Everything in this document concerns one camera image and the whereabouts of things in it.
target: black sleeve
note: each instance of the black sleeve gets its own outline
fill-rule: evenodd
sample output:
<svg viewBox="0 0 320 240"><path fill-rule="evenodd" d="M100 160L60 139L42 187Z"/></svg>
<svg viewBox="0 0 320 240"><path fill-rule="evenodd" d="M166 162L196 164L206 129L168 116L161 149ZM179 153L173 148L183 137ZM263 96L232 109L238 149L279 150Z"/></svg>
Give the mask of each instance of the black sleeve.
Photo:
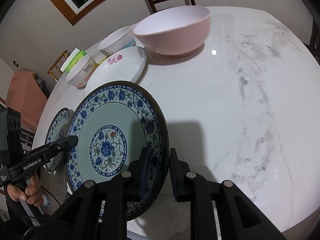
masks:
<svg viewBox="0 0 320 240"><path fill-rule="evenodd" d="M15 202L10 198L7 187L5 187L5 200L10 216L10 220L8 222L11 230L19 235L23 235L32 225L30 224L31 220L29 216L20 202Z"/></svg>

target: human hand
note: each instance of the human hand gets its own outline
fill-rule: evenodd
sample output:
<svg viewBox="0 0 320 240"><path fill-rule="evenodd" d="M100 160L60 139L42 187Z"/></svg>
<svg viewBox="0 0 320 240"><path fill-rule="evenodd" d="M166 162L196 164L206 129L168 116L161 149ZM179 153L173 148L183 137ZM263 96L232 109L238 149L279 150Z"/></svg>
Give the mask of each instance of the human hand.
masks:
<svg viewBox="0 0 320 240"><path fill-rule="evenodd" d="M24 200L36 207L41 207L43 205L44 200L42 198L41 180L36 172L32 174L31 184L26 188L25 192L11 184L8 185L7 190L10 198L15 202Z"/></svg>

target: pink bowl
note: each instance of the pink bowl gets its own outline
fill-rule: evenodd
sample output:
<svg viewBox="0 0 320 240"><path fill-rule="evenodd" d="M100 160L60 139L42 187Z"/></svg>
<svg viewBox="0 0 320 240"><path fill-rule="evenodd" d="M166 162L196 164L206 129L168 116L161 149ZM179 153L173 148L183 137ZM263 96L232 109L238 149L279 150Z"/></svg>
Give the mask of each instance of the pink bowl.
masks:
<svg viewBox="0 0 320 240"><path fill-rule="evenodd" d="M210 11L201 6L179 6L148 16L133 34L148 49L170 56L186 56L199 48L210 31Z"/></svg>

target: round table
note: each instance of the round table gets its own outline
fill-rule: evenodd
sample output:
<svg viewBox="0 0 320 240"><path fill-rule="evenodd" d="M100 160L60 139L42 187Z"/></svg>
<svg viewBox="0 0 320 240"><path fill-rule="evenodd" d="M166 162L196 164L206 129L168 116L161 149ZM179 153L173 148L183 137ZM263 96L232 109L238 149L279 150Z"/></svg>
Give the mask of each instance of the round table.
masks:
<svg viewBox="0 0 320 240"><path fill-rule="evenodd" d="M208 8L205 44L185 58L146 49L148 64L137 83L162 109L178 158L208 180L234 181L284 231L320 206L320 67L267 12ZM101 57L98 44L87 53ZM47 102L33 147L44 144L61 108L75 110L84 99L84 90L65 78ZM168 239L188 234L189 221L189 204L174 201L167 178L155 203L128 229Z"/></svg>

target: white wall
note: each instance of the white wall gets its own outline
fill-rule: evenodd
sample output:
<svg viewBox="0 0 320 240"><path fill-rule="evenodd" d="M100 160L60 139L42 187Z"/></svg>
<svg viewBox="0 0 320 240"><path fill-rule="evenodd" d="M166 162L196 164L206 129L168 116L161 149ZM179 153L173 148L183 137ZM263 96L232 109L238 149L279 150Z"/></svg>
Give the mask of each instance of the white wall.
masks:
<svg viewBox="0 0 320 240"><path fill-rule="evenodd" d="M303 42L310 39L312 17L301 0L196 0L196 4L265 10ZM65 49L87 49L148 15L145 0L107 0L72 26L50 0L16 0L0 24L0 57L12 69L15 60L19 69L37 72L52 89L55 82L46 72Z"/></svg>
<svg viewBox="0 0 320 240"><path fill-rule="evenodd" d="M7 98L13 73L14 71L9 68L9 66L2 59L0 59L0 97L4 100Z"/></svg>

